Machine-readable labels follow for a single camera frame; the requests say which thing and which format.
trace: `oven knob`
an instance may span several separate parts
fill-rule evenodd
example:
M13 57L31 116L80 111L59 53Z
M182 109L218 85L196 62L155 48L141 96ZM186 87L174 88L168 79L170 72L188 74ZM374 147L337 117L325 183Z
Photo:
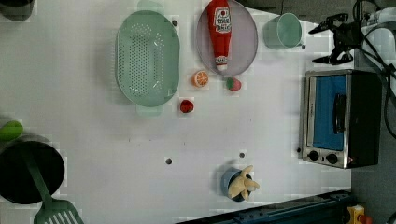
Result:
M337 156L334 154L330 154L326 159L330 164L336 164L338 162Z
M319 154L316 151L311 151L308 154L309 159L311 159L312 161L317 161L319 158Z

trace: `green toy fruit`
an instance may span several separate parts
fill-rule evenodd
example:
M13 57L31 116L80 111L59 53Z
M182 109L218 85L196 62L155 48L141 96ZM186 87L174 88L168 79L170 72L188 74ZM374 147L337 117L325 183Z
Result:
M227 89L230 91L239 91L241 90L242 87L242 83L234 77L227 78L226 85L227 85Z
M0 141L11 141L23 133L23 126L16 120L12 120L0 129Z

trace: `red ketchup bottle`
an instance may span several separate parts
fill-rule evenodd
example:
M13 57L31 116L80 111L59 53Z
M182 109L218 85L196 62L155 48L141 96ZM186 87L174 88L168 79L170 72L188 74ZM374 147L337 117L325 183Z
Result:
M212 0L207 6L210 39L219 71L227 69L231 39L231 15L227 0Z

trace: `red toy tomato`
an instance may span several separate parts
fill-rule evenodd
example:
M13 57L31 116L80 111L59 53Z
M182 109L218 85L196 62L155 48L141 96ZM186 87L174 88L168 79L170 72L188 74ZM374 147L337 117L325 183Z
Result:
M190 113L194 109L194 104L189 100L183 100L180 104L180 111Z

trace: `round plate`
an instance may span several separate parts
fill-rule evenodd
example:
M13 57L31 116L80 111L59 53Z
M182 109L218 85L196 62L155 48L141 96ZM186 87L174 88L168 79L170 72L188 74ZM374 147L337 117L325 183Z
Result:
M253 63L258 46L256 24L250 13L241 4L228 0L231 11L232 37L227 70L216 68L212 41L207 24L207 7L201 14L196 32L196 46L204 65L212 72L227 77L240 75Z
M13 203L41 202L22 153L31 151L47 189L53 194L64 180L64 160L55 148L36 141L18 142L0 154L0 195Z

